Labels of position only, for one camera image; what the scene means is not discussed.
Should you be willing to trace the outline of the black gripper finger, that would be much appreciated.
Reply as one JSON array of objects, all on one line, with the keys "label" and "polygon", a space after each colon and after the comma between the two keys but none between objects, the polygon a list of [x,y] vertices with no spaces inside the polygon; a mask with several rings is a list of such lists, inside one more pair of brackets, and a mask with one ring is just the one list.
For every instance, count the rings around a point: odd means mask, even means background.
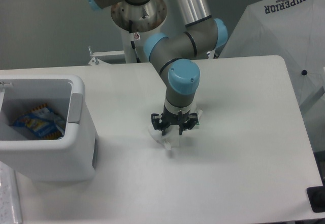
[{"label": "black gripper finger", "polygon": [[198,114],[190,113],[188,120],[179,124],[179,135],[182,135],[183,131],[191,130],[198,123]]},{"label": "black gripper finger", "polygon": [[165,118],[163,114],[152,113],[151,123],[155,130],[161,131],[161,135],[166,135],[166,130],[170,126],[170,122]]}]

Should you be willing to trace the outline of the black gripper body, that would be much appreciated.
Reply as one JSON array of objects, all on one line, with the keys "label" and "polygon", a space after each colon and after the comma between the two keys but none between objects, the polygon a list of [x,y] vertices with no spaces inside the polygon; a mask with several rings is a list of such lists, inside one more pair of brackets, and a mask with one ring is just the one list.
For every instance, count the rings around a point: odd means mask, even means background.
[{"label": "black gripper body", "polygon": [[166,106],[164,106],[164,110],[162,113],[165,118],[170,122],[171,125],[178,125],[182,122],[185,122],[188,120],[190,111],[183,112],[182,110],[176,110],[176,112],[172,112],[171,109],[168,109]]}]

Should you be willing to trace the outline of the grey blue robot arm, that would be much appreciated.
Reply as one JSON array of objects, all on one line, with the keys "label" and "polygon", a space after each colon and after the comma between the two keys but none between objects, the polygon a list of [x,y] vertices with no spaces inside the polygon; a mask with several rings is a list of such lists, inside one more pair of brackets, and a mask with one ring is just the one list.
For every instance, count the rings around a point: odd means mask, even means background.
[{"label": "grey blue robot arm", "polygon": [[166,85],[166,98],[161,114],[152,114],[155,130],[166,134],[176,125],[179,132],[192,129],[199,121],[191,112],[200,81],[195,57],[224,45],[228,31],[220,19],[214,19],[206,0],[177,0],[185,32],[169,38],[155,30],[167,16],[163,0],[87,0],[95,10],[111,9],[115,24],[130,35],[148,33],[142,50]]}]

